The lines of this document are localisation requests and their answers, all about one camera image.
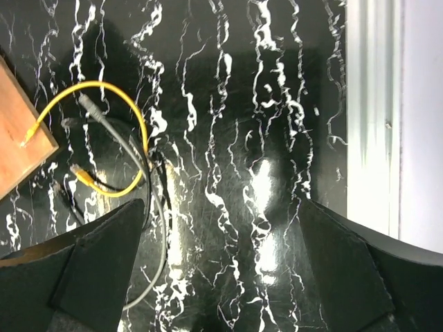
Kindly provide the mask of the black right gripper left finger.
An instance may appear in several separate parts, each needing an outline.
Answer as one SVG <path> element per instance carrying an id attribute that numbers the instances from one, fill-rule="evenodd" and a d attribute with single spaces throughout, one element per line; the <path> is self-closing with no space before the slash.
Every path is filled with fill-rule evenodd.
<path id="1" fill-rule="evenodd" d="M 144 203 L 1 258 L 2 331 L 116 331 Z"/>

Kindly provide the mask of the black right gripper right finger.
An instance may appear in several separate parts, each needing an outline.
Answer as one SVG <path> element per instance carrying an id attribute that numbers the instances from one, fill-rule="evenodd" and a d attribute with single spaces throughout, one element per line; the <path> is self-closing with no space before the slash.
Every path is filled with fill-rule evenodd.
<path id="1" fill-rule="evenodd" d="M 442 254 L 310 200 L 299 221 L 331 331 L 442 330 Z"/>

